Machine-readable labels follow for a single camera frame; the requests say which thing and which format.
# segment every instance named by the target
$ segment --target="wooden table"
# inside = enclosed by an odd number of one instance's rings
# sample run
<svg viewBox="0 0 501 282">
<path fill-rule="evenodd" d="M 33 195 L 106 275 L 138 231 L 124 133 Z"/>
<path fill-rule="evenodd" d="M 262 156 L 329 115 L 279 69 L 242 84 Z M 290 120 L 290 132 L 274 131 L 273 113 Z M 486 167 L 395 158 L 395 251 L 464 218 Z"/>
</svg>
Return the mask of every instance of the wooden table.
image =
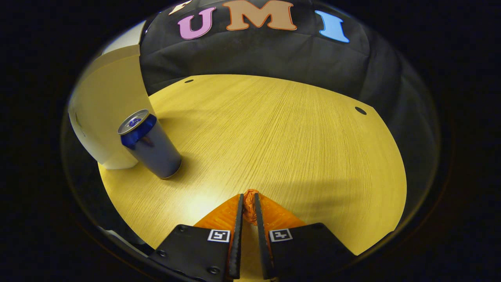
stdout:
<svg viewBox="0 0 501 282">
<path fill-rule="evenodd" d="M 370 106 L 307 84 L 245 75 L 192 76 L 150 100 L 183 156 L 178 173 L 161 180 L 140 163 L 100 172 L 120 215 L 153 248 L 175 225 L 193 225 L 251 188 L 308 224 L 323 222 L 356 255 L 402 215 L 403 162 Z M 257 230 L 244 224 L 241 280 L 261 275 Z"/>
</svg>

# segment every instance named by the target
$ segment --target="blue can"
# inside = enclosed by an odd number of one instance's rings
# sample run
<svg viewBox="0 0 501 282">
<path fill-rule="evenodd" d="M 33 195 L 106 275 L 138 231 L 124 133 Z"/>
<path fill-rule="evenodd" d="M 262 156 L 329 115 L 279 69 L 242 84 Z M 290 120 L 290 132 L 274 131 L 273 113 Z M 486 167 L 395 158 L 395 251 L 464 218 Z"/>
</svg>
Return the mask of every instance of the blue can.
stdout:
<svg viewBox="0 0 501 282">
<path fill-rule="evenodd" d="M 147 109 L 130 115 L 118 128 L 122 145 L 156 176 L 171 177 L 181 166 L 181 155 Z"/>
</svg>

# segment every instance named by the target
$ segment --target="black cloth backdrop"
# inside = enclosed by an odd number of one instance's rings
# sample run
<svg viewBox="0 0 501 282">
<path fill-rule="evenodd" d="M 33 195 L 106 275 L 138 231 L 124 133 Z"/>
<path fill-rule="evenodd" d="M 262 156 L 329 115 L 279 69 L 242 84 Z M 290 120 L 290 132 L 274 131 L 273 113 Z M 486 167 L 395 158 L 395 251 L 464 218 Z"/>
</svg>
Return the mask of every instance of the black cloth backdrop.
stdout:
<svg viewBox="0 0 501 282">
<path fill-rule="evenodd" d="M 250 0 L 258 8 L 267 1 Z M 228 31 L 225 2 L 193 0 L 169 15 L 173 5 L 145 25 L 140 65 L 148 95 L 190 75 L 244 74 L 302 82 L 357 99 L 376 109 L 393 134 L 407 177 L 401 222 L 411 215 L 432 184 L 440 135 L 430 93 L 402 54 L 349 14 L 314 1 L 289 1 L 295 31 L 268 28 L 269 18 L 261 28 L 244 18 L 248 29 Z M 193 15 L 191 29 L 198 30 L 198 13 L 210 7 L 216 7 L 210 31 L 182 39 L 177 22 Z M 350 42 L 322 36 L 323 21 L 315 10 L 341 18 Z"/>
</svg>

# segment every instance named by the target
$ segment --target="wood grain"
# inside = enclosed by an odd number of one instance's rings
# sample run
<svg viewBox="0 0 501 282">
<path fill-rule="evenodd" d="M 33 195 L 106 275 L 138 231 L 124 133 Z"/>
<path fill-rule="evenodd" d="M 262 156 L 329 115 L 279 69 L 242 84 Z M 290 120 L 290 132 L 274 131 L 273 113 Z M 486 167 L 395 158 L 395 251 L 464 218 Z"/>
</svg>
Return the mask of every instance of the wood grain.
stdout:
<svg viewBox="0 0 501 282">
<path fill-rule="evenodd" d="M 154 248 L 175 225 L 192 225 L 247 189 L 308 224 L 323 222 L 356 255 L 400 220 L 403 162 L 368 105 L 307 84 L 245 75 L 192 76 L 150 101 L 183 156 L 178 173 L 161 180 L 140 163 L 100 172 L 120 215 Z M 253 232 L 244 229 L 242 281 L 261 280 Z"/>
</svg>

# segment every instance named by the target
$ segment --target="letter m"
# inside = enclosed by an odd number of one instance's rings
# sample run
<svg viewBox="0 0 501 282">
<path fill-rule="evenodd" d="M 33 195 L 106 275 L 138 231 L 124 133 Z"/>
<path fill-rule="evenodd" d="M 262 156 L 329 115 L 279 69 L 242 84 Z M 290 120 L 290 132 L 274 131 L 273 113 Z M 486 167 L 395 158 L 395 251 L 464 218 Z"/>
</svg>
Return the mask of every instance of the letter m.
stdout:
<svg viewBox="0 0 501 282">
<path fill-rule="evenodd" d="M 245 0 L 226 2 L 223 6 L 229 9 L 230 25 L 226 27 L 229 31 L 249 28 L 249 24 L 243 21 L 244 16 L 258 28 L 265 24 L 268 17 L 272 18 L 268 24 L 269 28 L 278 30 L 296 30 L 298 28 L 292 23 L 291 7 L 293 5 L 289 2 L 271 0 L 261 9 Z"/>
</svg>

